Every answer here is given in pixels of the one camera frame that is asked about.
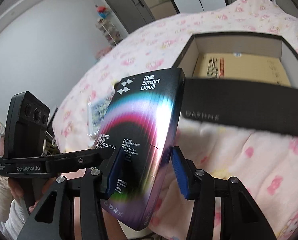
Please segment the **person left hand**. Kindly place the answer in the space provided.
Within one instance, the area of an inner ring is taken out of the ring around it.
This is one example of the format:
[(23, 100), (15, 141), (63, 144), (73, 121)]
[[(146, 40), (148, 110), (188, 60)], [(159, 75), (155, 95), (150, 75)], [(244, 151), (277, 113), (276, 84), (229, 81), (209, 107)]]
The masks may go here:
[(8, 178), (8, 185), (16, 202), (24, 208), (27, 214), (30, 214), (55, 179)]

